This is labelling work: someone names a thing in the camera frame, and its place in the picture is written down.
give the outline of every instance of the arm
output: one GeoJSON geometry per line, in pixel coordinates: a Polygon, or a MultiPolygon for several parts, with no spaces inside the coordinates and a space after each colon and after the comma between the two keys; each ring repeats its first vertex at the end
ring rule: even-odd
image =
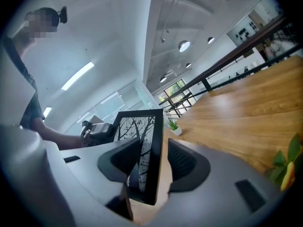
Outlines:
{"type": "Polygon", "coordinates": [[[41,118],[34,118],[31,121],[30,128],[36,131],[42,139],[56,143],[59,150],[84,147],[80,136],[61,134],[47,127],[41,118]]]}

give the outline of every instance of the fluorescent light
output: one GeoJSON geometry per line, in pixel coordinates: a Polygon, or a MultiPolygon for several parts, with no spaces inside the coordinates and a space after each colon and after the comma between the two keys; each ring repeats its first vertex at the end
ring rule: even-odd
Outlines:
{"type": "Polygon", "coordinates": [[[51,109],[52,109],[51,107],[46,107],[46,109],[43,112],[45,118],[48,116],[48,114],[51,111],[51,109]]]}
{"type": "Polygon", "coordinates": [[[76,123],[81,122],[81,121],[82,121],[87,115],[89,115],[89,114],[90,114],[90,112],[87,112],[86,114],[84,114],[80,119],[77,120],[76,123]]]}
{"type": "Polygon", "coordinates": [[[82,67],[75,75],[69,79],[64,86],[61,88],[62,90],[66,91],[76,80],[78,80],[85,72],[91,69],[94,66],[92,62],[88,63],[84,67],[82,67]]]}

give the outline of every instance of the black slot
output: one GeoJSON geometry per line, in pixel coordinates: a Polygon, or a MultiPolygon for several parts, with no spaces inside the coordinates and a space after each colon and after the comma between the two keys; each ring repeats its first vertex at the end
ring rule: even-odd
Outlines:
{"type": "Polygon", "coordinates": [[[251,212],[257,211],[265,204],[264,198],[248,180],[238,181],[235,185],[251,212]]]}
{"type": "Polygon", "coordinates": [[[79,156],[73,156],[73,157],[64,158],[64,161],[65,161],[65,163],[69,163],[69,162],[76,161],[76,160],[79,160],[79,159],[80,159],[79,156]]]}

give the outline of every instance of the hair bun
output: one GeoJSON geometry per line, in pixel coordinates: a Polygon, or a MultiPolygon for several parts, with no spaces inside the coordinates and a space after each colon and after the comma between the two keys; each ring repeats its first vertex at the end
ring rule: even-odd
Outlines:
{"type": "Polygon", "coordinates": [[[67,22],[67,10],[66,7],[63,7],[59,14],[60,23],[66,23],[67,22]]]}

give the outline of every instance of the potted plant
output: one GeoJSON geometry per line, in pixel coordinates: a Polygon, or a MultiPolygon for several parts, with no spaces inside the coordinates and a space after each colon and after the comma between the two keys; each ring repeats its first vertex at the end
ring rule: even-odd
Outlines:
{"type": "Polygon", "coordinates": [[[292,185],[295,174],[303,167],[303,149],[300,144],[300,137],[296,134],[289,143],[287,159],[282,151],[278,151],[273,159],[274,167],[265,172],[282,191],[292,185]]]}
{"type": "Polygon", "coordinates": [[[169,118],[168,120],[166,120],[167,124],[169,125],[171,131],[179,136],[180,134],[182,134],[182,130],[180,128],[180,126],[177,125],[176,122],[173,122],[173,120],[171,118],[169,118]]]}

